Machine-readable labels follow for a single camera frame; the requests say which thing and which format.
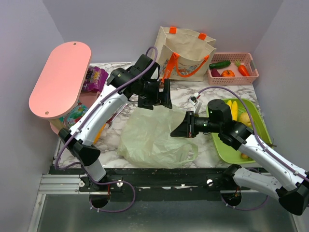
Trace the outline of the pale green plastic grocery bag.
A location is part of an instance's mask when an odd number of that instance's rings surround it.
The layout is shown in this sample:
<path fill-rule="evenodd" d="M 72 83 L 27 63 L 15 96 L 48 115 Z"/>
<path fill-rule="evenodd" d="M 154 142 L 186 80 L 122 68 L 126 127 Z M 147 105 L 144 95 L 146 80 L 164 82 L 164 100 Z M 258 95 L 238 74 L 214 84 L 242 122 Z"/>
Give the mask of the pale green plastic grocery bag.
<path fill-rule="evenodd" d="M 177 106 L 153 110 L 136 108 L 124 126 L 117 154 L 141 168 L 181 168 L 198 156 L 198 146 L 170 133 L 183 121 L 185 111 Z"/>

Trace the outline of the yellow banana bunch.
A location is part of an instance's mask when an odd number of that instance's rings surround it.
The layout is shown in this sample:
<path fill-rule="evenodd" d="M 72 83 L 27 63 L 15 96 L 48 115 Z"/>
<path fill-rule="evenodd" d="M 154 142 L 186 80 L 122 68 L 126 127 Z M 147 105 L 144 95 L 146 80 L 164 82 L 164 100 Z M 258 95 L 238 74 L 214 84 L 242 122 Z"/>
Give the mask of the yellow banana bunch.
<path fill-rule="evenodd" d="M 232 119 L 237 121 L 239 112 L 238 103 L 236 101 L 228 100 L 226 104 L 230 107 Z"/>

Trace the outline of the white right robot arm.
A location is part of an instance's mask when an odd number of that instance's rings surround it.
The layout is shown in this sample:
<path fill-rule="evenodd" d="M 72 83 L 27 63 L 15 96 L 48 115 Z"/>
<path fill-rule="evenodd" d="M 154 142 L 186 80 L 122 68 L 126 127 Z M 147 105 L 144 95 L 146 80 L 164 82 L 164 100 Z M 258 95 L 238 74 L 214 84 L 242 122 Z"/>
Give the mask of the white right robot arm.
<path fill-rule="evenodd" d="M 208 117 L 200 117 L 187 111 L 183 122 L 170 135 L 194 138 L 200 132 L 217 133 L 224 144 L 252 158 L 272 175 L 264 176 L 232 165 L 228 168 L 230 173 L 222 177 L 225 188 L 254 189 L 277 199 L 288 212 L 302 215 L 309 204 L 309 173 L 283 158 L 251 128 L 233 120 L 230 107 L 223 100 L 210 101 L 208 112 Z"/>

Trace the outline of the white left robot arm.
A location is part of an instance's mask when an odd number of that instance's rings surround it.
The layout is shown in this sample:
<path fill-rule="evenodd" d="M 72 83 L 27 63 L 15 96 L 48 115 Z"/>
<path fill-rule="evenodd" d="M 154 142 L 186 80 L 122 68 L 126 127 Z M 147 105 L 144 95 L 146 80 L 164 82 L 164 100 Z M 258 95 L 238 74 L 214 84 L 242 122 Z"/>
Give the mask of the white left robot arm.
<path fill-rule="evenodd" d="M 158 63 L 142 54 L 129 68 L 113 70 L 102 93 L 85 115 L 70 129 L 59 131 L 62 142 L 91 176 L 90 185 L 95 190 L 104 190 L 107 185 L 106 171 L 98 159 L 100 150 L 94 146 L 94 140 L 108 120 L 133 95 L 138 96 L 139 108 L 153 110 L 157 105 L 172 108 L 170 83 L 160 88 L 159 69 Z"/>

